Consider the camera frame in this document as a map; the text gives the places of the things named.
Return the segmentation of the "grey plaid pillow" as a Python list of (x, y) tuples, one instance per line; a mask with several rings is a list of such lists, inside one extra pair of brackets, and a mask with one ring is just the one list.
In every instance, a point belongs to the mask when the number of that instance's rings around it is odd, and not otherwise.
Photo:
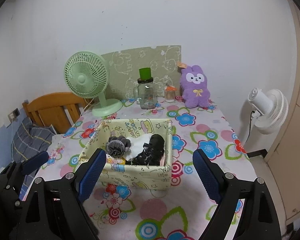
[(17, 163), (27, 161), (38, 153), (46, 151), (54, 135), (55, 132), (51, 127), (37, 126), (26, 117), (12, 140), (13, 160)]

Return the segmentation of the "purple plush bunny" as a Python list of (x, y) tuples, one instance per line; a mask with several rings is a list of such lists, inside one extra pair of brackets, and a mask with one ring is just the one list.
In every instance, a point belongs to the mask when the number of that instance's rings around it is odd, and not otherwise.
[(185, 107), (209, 107), (210, 91), (207, 88), (207, 77), (202, 68), (193, 65), (183, 67), (180, 70), (180, 86)]

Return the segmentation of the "green desk fan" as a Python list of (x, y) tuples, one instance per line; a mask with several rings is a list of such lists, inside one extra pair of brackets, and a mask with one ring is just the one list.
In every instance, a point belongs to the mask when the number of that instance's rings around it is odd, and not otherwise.
[(91, 108), (92, 115), (96, 117), (112, 115), (122, 108), (120, 100), (106, 99), (109, 79), (104, 58), (89, 51), (75, 53), (64, 67), (65, 83), (75, 95), (84, 99), (98, 99), (98, 103)]

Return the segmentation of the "wall power outlet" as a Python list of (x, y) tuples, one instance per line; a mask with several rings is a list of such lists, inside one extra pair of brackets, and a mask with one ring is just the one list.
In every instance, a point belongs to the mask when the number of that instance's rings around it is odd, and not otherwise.
[(18, 108), (16, 108), (8, 115), (8, 118), (11, 122), (13, 122), (19, 115), (20, 115), (20, 111)]

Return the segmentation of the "white towel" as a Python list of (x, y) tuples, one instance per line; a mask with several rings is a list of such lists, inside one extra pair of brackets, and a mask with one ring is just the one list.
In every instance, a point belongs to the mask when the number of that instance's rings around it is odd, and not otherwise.
[(139, 153), (143, 151), (144, 143), (149, 143), (152, 134), (146, 133), (137, 138), (128, 137), (127, 139), (130, 140), (131, 146), (129, 150), (123, 155), (123, 158), (126, 161), (131, 161), (135, 158)]

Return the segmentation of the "yellow cartoon tissue pack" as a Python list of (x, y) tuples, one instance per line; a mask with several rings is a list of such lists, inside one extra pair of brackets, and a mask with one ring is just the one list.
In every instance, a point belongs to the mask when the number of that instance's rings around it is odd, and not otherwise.
[(114, 165), (114, 164), (125, 165), (126, 160), (124, 158), (113, 158), (113, 157), (107, 155), (106, 163), (108, 163), (110, 165)]

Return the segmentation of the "floral tablecloth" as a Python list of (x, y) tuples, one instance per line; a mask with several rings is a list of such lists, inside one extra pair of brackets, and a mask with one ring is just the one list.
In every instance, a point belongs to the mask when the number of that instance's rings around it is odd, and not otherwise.
[(252, 180), (256, 173), (237, 135), (218, 107), (188, 109), (176, 101), (159, 99), (155, 109), (143, 110), (133, 100), (124, 100), (122, 108), (109, 116), (96, 118), (85, 112), (60, 139), (48, 149), (49, 161), (38, 171), (45, 180), (60, 179), (79, 166), (79, 154), (93, 139), (102, 123), (113, 119), (131, 120), (131, 135), (153, 132), (157, 119), (172, 122), (172, 165), (170, 187), (161, 191), (154, 184), (133, 178), (111, 178), (98, 182), (85, 210), (99, 231), (100, 239), (198, 239), (209, 223), (216, 204), (205, 191), (192, 155), (196, 149), (207, 152), (210, 160), (224, 172)]

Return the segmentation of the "glass mason jar mug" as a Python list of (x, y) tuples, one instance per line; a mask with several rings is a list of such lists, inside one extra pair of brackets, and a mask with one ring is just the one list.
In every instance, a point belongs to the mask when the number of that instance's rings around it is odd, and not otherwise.
[(157, 104), (157, 95), (153, 84), (153, 78), (137, 80), (138, 85), (134, 87), (134, 99), (141, 109), (154, 109)]

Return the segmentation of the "yellow cartoon fabric storage box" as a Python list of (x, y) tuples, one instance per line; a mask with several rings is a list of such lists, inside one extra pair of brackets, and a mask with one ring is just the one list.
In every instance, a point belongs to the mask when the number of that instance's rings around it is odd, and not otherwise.
[[(115, 185), (167, 190), (172, 178), (172, 122), (170, 119), (104, 120), (79, 155), (86, 163), (97, 149), (106, 152), (106, 164), (99, 181)], [(164, 140), (158, 165), (133, 164), (133, 160), (158, 134)]]

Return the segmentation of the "grey drawstring pouch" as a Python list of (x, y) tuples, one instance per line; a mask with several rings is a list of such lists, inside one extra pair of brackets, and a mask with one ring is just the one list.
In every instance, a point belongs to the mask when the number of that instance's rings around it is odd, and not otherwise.
[(124, 136), (113, 136), (106, 143), (106, 153), (112, 158), (121, 158), (131, 147), (131, 141)]

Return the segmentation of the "black patterned cloth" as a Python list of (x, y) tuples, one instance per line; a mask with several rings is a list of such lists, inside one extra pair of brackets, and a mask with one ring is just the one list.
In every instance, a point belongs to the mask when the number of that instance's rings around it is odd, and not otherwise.
[(149, 143), (144, 143), (143, 151), (131, 161), (126, 161), (128, 165), (159, 166), (164, 155), (165, 141), (159, 134), (152, 134)]

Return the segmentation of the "white standing fan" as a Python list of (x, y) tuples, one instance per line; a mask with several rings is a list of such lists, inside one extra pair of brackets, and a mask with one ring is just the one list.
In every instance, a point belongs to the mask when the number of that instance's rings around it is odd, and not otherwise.
[(280, 90), (271, 89), (264, 93), (255, 87), (248, 95), (248, 102), (255, 111), (254, 126), (261, 134), (274, 133), (285, 122), (289, 104)]

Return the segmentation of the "cotton swab jar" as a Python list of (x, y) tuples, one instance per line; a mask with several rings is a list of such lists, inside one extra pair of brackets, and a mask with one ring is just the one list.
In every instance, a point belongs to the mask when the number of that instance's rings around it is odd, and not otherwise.
[(176, 91), (170, 91), (170, 92), (164, 91), (164, 94), (165, 94), (165, 101), (166, 101), (166, 102), (174, 102), (174, 101), (175, 101), (175, 97), (176, 97), (175, 93), (176, 93)]

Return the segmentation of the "orange scissors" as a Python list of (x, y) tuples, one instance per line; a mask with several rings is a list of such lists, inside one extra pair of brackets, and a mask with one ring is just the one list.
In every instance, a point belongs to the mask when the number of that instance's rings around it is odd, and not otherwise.
[(175, 87), (173, 87), (173, 86), (167, 86), (167, 87), (165, 88), (165, 91), (166, 91), (166, 92), (177, 91), (177, 89), (176, 89)]

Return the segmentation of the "grey-green cartoon board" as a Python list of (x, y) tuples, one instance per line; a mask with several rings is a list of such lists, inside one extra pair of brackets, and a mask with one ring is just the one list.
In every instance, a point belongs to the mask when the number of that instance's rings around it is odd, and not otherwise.
[(107, 98), (132, 99), (138, 85), (139, 69), (150, 68), (154, 89), (158, 97), (164, 96), (168, 84), (180, 88), (181, 73), (177, 63), (181, 62), (181, 46), (142, 47), (103, 54), (108, 70)]

